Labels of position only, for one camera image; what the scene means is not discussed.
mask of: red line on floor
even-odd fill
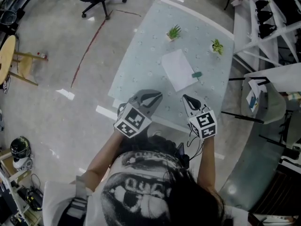
[[[137,13],[131,13],[131,12],[126,12],[126,11],[122,11],[122,10],[116,10],[118,12],[123,12],[123,13],[129,13],[129,14],[134,14],[134,15],[137,15],[139,17],[141,17],[141,15],[137,14]]]
[[[86,53],[89,51],[91,44],[94,42],[94,40],[95,40],[95,38],[97,37],[97,35],[98,35],[100,29],[101,29],[101,28],[103,27],[103,25],[105,24],[105,21],[106,21],[106,20],[103,21],[103,23],[100,25],[100,27],[99,27],[98,30],[96,31],[95,35],[93,36],[91,42],[90,42],[89,45],[88,45],[88,48],[86,49],[86,51],[85,51],[83,57],[81,58],[81,61],[80,61],[80,63],[79,63],[79,66],[77,67],[76,72],[75,72],[75,75],[74,75],[74,77],[73,77],[73,80],[72,80],[72,83],[71,83],[71,88],[72,88],[72,85],[73,85],[73,83],[74,83],[74,81],[75,81],[75,79],[76,79],[76,76],[77,76],[78,72],[79,72],[79,68],[80,68],[81,62],[83,62]]]

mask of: helmet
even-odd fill
[[[17,171],[32,169],[32,159],[30,157],[16,158],[14,157],[13,166]]]
[[[13,157],[21,159],[31,154],[30,143],[25,137],[18,137],[10,144],[10,151]]]

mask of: person's right arm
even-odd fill
[[[202,188],[215,192],[214,137],[209,137],[204,141],[197,183]]]

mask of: small green plant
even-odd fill
[[[215,39],[214,41],[211,40],[213,45],[213,51],[214,52],[218,52],[220,55],[222,55],[222,53],[224,52],[224,46],[222,44],[220,44],[220,42],[218,41],[218,39]]]
[[[178,25],[176,25],[175,27],[172,27],[168,31],[167,35],[171,40],[174,40],[180,37],[180,32],[181,32],[181,28]]]

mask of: white pot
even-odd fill
[[[209,50],[214,54],[217,53],[217,51],[213,51],[213,44],[210,44]]]
[[[168,34],[168,33],[166,33],[166,39],[167,39],[168,42],[172,42],[172,41],[175,40],[175,39],[172,40],[167,34]]]

